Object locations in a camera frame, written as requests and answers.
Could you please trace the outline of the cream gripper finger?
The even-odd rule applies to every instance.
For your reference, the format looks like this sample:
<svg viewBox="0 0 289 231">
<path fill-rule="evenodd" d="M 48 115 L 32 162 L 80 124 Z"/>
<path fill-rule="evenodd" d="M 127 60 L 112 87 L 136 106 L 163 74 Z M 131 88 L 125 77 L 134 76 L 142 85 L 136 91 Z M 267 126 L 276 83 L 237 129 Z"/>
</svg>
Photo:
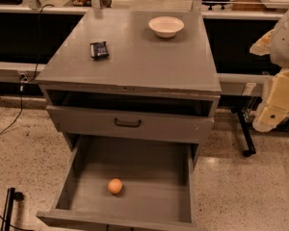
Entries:
<svg viewBox="0 0 289 231">
<path fill-rule="evenodd" d="M 252 127 L 258 132 L 270 132 L 289 114 L 289 68 L 282 69 L 264 87 Z"/>
<path fill-rule="evenodd" d="M 275 30 L 270 30 L 264 34 L 250 48 L 250 53 L 257 56 L 269 55 L 271 53 L 272 37 Z"/>
</svg>

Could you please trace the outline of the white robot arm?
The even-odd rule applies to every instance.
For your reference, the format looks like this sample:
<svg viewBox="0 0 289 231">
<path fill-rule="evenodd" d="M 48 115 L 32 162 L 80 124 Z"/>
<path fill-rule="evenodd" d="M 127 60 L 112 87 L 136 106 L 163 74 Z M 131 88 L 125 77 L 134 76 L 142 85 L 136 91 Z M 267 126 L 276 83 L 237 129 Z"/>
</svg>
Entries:
<svg viewBox="0 0 289 231">
<path fill-rule="evenodd" d="M 250 53 L 269 55 L 271 62 L 281 67 L 265 84 L 262 102 L 252 123 L 256 131 L 269 132 L 289 114 L 289 10 L 271 31 L 252 45 Z"/>
</svg>

